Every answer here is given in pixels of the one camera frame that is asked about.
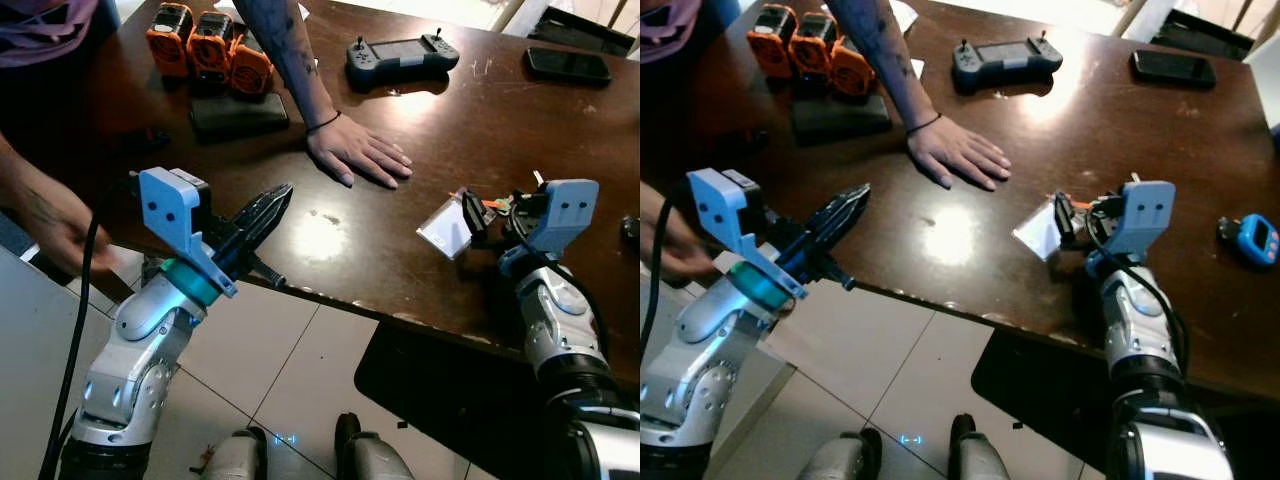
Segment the person's left hand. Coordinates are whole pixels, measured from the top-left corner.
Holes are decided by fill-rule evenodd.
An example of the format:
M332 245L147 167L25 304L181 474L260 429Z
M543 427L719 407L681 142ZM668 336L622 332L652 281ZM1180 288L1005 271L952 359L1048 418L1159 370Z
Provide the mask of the person's left hand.
M946 189L961 177L995 191L997 180L1011 175L1011 163L1000 147L943 115L910 129L906 141L913 163Z
M357 173L388 189L412 175L412 163L398 145L342 114L310 129L306 145L316 164L347 188Z

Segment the person's right hand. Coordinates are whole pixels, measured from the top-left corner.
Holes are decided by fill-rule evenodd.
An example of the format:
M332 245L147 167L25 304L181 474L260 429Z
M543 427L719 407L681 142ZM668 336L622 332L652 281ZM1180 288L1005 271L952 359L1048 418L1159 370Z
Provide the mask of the person's right hand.
M649 184L640 184L640 251L646 261L652 261L653 241L660 207L666 197ZM712 257L704 250L704 242L689 225L678 210L671 209L666 224L660 252L660 270L668 279L685 276L716 275Z
M83 271L86 234L92 214L65 186L47 177L18 180L6 193L6 206L15 210L20 224L64 273Z

